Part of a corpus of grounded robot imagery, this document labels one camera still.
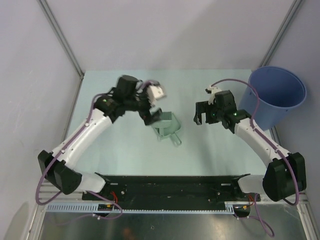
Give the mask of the green plastic dustpan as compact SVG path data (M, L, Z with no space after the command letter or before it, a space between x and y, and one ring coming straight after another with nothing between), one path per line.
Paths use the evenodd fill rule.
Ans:
M182 141L178 136L181 127L181 122L172 111L162 112L160 120L151 125L158 141L170 139L175 146L180 146L182 144Z

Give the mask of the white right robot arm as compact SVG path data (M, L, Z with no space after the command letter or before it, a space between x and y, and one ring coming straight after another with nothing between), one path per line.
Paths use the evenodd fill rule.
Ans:
M292 195L299 195L307 188L305 159L299 153L291 153L272 140L256 124L251 115L237 109L234 95L229 90L209 87L207 101L196 102L193 121L221 123L226 130L241 138L261 159L266 167L263 175L245 174L230 188L231 196L242 201L249 193L266 194L278 202Z

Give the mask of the green hand brush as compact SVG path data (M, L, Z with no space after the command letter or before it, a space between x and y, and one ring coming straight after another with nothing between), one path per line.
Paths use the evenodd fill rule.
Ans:
M165 111L160 116L160 121L157 121L151 125L154 130L157 140L162 141L169 138L173 134L173 112Z

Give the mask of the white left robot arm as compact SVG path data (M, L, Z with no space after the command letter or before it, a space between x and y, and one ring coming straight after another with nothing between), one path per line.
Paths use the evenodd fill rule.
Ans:
M78 160L126 112L137 112L146 126L158 122L162 110L151 112L151 109L165 96L158 81L142 82L130 75L120 76L115 87L93 97L88 116L66 140L50 152L39 153L37 159L44 179L65 195L80 190L93 192L100 200L107 199L111 193L107 180L97 173L77 172Z

